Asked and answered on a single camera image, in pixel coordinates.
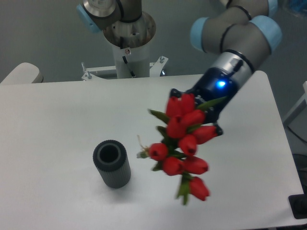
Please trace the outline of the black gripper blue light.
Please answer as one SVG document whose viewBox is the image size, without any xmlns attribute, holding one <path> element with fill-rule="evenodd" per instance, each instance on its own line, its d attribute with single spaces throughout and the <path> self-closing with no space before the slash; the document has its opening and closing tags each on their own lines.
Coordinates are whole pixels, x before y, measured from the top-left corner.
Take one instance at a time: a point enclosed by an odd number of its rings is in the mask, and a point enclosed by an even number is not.
<svg viewBox="0 0 307 230">
<path fill-rule="evenodd" d="M 229 103 L 229 101 L 238 92 L 238 84 L 232 79 L 235 71 L 226 73 L 219 68 L 210 68 L 196 82 L 196 84 L 186 93 L 192 93 L 195 96 L 196 105 L 208 102 L 218 98 L 224 98 L 220 103 L 209 108 L 206 115 L 205 124 L 213 123 L 217 136 L 223 135 L 223 129 L 218 125 L 217 120 L 221 111 Z M 169 93 L 169 98 L 181 98 L 185 92 L 172 88 Z"/>
</svg>

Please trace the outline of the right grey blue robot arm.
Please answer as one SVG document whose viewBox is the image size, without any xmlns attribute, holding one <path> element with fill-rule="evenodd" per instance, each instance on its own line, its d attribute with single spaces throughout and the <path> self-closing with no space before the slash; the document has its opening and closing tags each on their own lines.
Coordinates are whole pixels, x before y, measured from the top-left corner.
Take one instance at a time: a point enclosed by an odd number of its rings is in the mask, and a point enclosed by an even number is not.
<svg viewBox="0 0 307 230">
<path fill-rule="evenodd" d="M 218 59 L 187 92 L 197 105 L 206 105 L 204 126 L 194 131 L 202 140 L 222 135 L 217 120 L 221 111 L 271 55 L 282 39 L 272 19 L 276 0 L 228 0 L 215 18 L 197 19 L 190 30 L 192 46 Z"/>
</svg>

